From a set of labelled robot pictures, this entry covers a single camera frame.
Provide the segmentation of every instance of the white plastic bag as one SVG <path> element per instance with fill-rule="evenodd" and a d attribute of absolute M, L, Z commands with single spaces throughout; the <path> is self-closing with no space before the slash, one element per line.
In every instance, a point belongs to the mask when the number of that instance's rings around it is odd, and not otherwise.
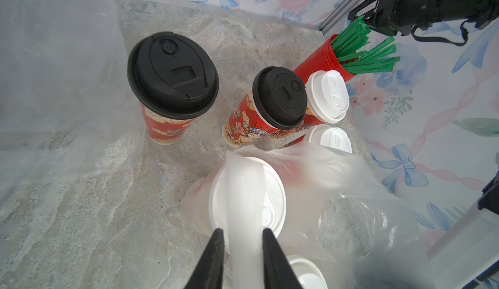
<path fill-rule="evenodd" d="M 226 152 L 227 230 L 235 288 L 264 288 L 261 210 L 264 206 L 264 167 Z"/>
<path fill-rule="evenodd" d="M 277 171 L 287 202 L 278 242 L 312 260 L 329 289 L 435 287 L 411 209 L 360 156 L 309 143 L 235 153 Z"/>
<path fill-rule="evenodd" d="M 130 168 L 144 124 L 114 0 L 0 0 L 0 199 Z"/>

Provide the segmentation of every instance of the paper cup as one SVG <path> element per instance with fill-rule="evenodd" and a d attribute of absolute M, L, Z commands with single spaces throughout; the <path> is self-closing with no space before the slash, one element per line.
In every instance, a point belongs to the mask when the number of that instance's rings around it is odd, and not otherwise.
<path fill-rule="evenodd" d="M 312 261 L 301 255 L 288 255 L 286 259 L 303 289 L 327 289 L 324 276 Z"/>
<path fill-rule="evenodd" d="M 277 172 L 265 161 L 246 157 L 262 164 L 266 190 L 262 209 L 262 227 L 270 228 L 277 237 L 286 216 L 286 195 Z M 199 233 L 210 236 L 216 228 L 224 230 L 228 249 L 227 200 L 225 191 L 225 165 L 221 164 L 204 180 L 192 184 L 182 198 L 180 209 L 184 220 Z"/>
<path fill-rule="evenodd" d="M 307 130 L 315 125 L 335 124 L 343 120 L 350 106 L 346 85 L 340 73 L 335 70 L 316 71 L 311 74 L 305 85 L 307 110 L 303 121 L 295 128 L 277 131 L 270 135 L 272 139 L 288 136 L 292 132 Z"/>
<path fill-rule="evenodd" d="M 340 128 L 332 128 L 327 124 L 319 124 L 311 127 L 304 136 L 300 136 L 296 140 L 287 143 L 281 148 L 301 142 L 308 142 L 352 153 L 352 143 L 350 142 L 346 132 Z"/>
<path fill-rule="evenodd" d="M 213 105 L 219 89 L 215 65 L 194 41 L 159 32 L 135 45 L 128 82 L 140 101 L 154 142 L 176 142 L 196 117 Z"/>
<path fill-rule="evenodd" d="M 306 106 L 303 82 L 286 68 L 267 67 L 223 125 L 222 136 L 228 145 L 237 147 L 293 129 L 305 117 Z"/>

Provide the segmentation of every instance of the marble surface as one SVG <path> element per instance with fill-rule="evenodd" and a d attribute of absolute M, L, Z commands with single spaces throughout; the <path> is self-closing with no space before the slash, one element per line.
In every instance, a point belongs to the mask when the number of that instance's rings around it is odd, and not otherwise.
<path fill-rule="evenodd" d="M 222 140 L 222 124 L 262 68 L 293 69 L 324 42 L 318 31 L 282 24 L 141 0 L 116 2 L 128 51 L 158 31 L 190 37 L 218 69 L 218 98 L 176 144 L 161 146 L 146 137 L 133 170 L 10 192 L 0 202 L 0 289 L 183 288 L 206 239 L 182 223 L 179 202 L 232 149 Z M 338 126 L 354 153 L 370 161 L 352 113 Z M 269 150 L 290 139 L 255 144 Z M 363 254 L 356 224 L 345 220 L 339 227 L 327 242 Z"/>

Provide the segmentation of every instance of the red cylindrical container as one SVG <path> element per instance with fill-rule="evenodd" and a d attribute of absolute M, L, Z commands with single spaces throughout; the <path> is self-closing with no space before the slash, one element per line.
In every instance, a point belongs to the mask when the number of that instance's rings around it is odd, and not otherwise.
<path fill-rule="evenodd" d="M 173 32 L 158 32 L 137 43 L 127 72 L 147 132 L 162 145 L 176 142 L 207 112 L 219 89 L 215 65 L 206 52 Z"/>
<path fill-rule="evenodd" d="M 340 62 L 336 59 L 336 55 L 334 55 L 331 41 L 333 41 L 337 36 L 338 35 L 333 35 L 329 38 L 319 49 L 316 49 L 312 55 L 310 55 L 293 71 L 300 77 L 301 80 L 303 80 L 304 83 L 307 83 L 311 74 L 319 70 L 336 70 L 341 74 L 345 82 L 355 77 L 355 74 L 349 73 L 340 65 Z"/>
<path fill-rule="evenodd" d="M 326 122 L 317 119 L 317 117 L 312 113 L 310 108 L 307 108 L 307 110 L 305 111 L 305 117 L 303 118 L 303 121 L 300 124 L 298 124 L 296 127 L 294 127 L 291 130 L 282 130 L 272 133 L 271 135 L 269 135 L 269 137 L 271 139 L 283 138 L 285 136 L 288 136 L 290 133 L 304 131 L 317 124 L 325 124 L 325 123 Z"/>
<path fill-rule="evenodd" d="M 267 67 L 255 77 L 253 89 L 224 124 L 222 136 L 237 147 L 292 129 L 303 120 L 306 106 L 303 82 L 286 68 Z"/>
<path fill-rule="evenodd" d="M 140 103 L 140 107 L 147 133 L 154 142 L 161 145 L 175 143 L 194 121 L 194 119 L 177 120 L 160 116 L 142 103 Z"/>

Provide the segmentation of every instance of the green leaf print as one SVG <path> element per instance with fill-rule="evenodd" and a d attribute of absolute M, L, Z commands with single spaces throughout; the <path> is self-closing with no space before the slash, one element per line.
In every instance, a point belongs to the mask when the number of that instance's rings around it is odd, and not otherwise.
<path fill-rule="evenodd" d="M 408 103 L 408 101 L 411 100 L 413 100 L 411 96 L 404 96 L 392 97 L 390 101 L 384 102 L 386 105 L 385 112 L 388 113 L 388 116 L 385 116 L 385 121 L 383 121 L 383 125 L 381 127 L 386 130 L 392 122 L 398 124 L 399 117 L 412 110 L 412 106 Z"/>
<path fill-rule="evenodd" d="M 483 137 L 499 136 L 499 119 L 467 118 L 463 120 L 454 120 L 452 123 L 478 136 L 483 136 Z"/>

